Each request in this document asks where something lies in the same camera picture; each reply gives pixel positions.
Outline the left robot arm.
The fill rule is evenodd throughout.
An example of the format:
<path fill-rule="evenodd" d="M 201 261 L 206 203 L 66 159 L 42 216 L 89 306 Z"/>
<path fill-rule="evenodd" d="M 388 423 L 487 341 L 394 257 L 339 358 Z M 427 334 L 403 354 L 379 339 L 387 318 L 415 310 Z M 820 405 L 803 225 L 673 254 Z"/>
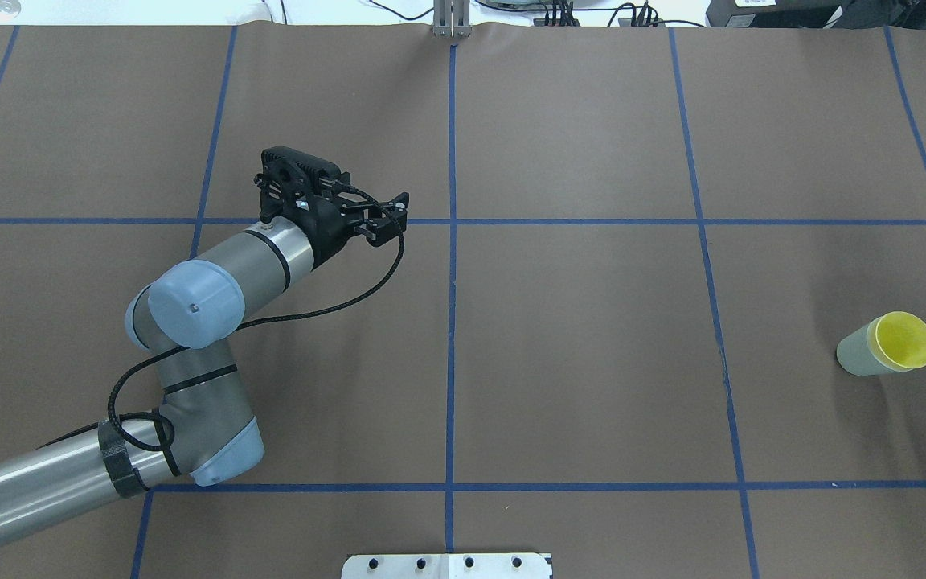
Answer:
<path fill-rule="evenodd" d="M 255 313 L 360 236 L 402 241 L 409 195 L 379 202 L 350 186 L 264 197 L 256 224 L 180 261 L 129 304 L 147 353 L 117 379 L 105 417 L 0 464 L 0 547 L 172 478 L 199 487 L 260 464 L 265 447 L 228 338 L 299 320 Z"/>

